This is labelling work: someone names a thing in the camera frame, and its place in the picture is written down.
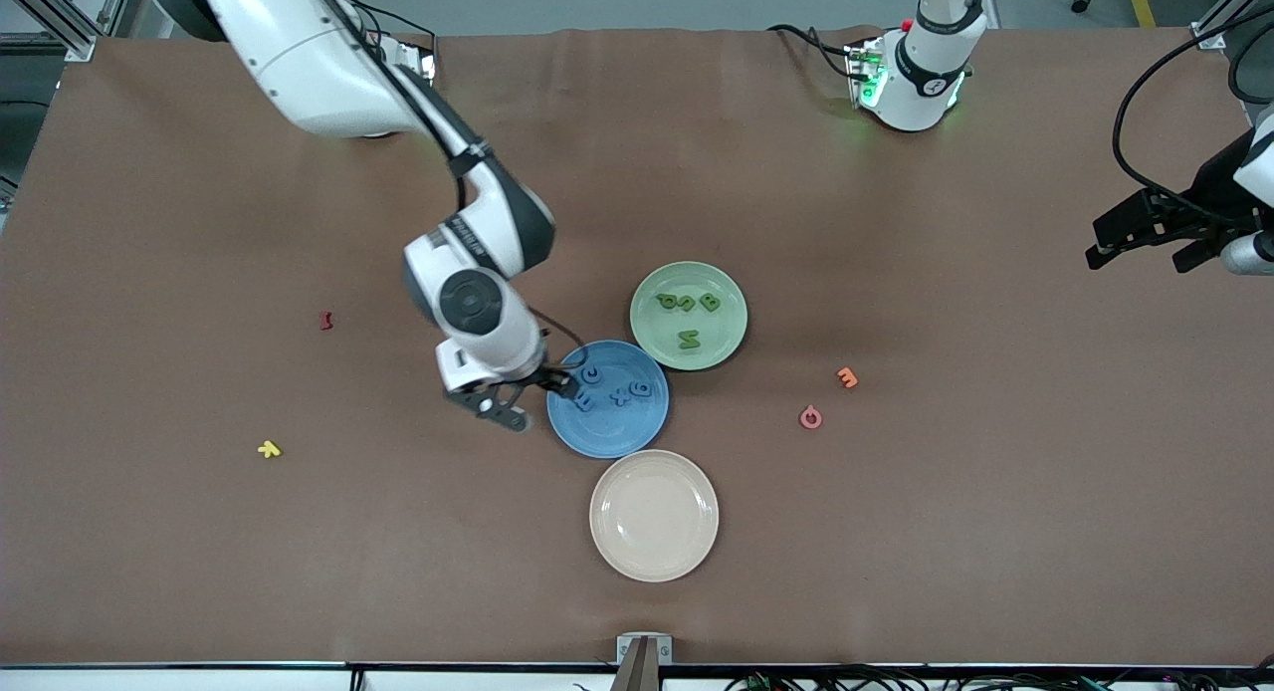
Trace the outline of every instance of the small orange object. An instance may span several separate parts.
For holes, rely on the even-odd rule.
[[[805,430],[818,430],[818,426],[823,425],[823,414],[814,409],[814,405],[806,407],[800,413],[800,426]]]

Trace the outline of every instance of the black circular joint cover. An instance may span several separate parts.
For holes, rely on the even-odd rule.
[[[438,292],[442,317],[452,328],[470,335],[485,335],[499,325],[499,311],[505,297],[494,279],[478,270],[451,274]]]
[[[177,27],[191,37],[203,38],[205,42],[225,41],[225,32],[222,32],[222,25],[217,23],[217,15],[213,15],[213,6],[208,5],[208,0],[155,0],[155,3],[159,3],[159,9],[171,15]]]

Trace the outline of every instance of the gray floor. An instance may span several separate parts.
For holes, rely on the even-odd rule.
[[[913,15],[916,0],[364,0],[437,29],[438,34],[535,34],[555,29],[682,28],[763,29],[790,23],[837,29],[892,25]],[[995,0],[1004,28],[1135,27],[1129,0],[1093,0],[1070,11],[1070,0]],[[1198,19],[1217,0],[1149,0],[1161,25]],[[5,20],[0,18],[0,32]],[[1231,37],[1231,51],[1251,33]],[[1274,92],[1274,41],[1255,47],[1243,82]],[[50,101],[62,70],[56,56],[13,56],[0,47],[0,101]],[[0,175],[20,181],[45,110],[0,106]]]

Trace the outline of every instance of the yellow stripe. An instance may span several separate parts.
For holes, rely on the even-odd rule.
[[[1133,11],[1136,14],[1138,27],[1154,29],[1154,14],[1150,11],[1149,0],[1133,0]]]

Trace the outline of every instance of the brown tabletop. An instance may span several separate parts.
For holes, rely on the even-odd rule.
[[[307,136],[227,46],[101,42],[0,238],[0,660],[589,660],[655,629],[688,662],[1254,662],[1274,288],[1083,256],[1135,187],[1116,105],[1184,37],[987,33],[925,134],[778,34],[445,42],[442,91],[559,223],[531,305],[629,338],[684,259],[748,296],[739,353],[669,375],[655,445],[722,523],[661,585],[594,548],[606,463],[540,393],[524,436],[443,402],[400,282],[454,207],[432,143]],[[1153,79],[1136,166],[1184,186],[1245,129],[1224,69]]]

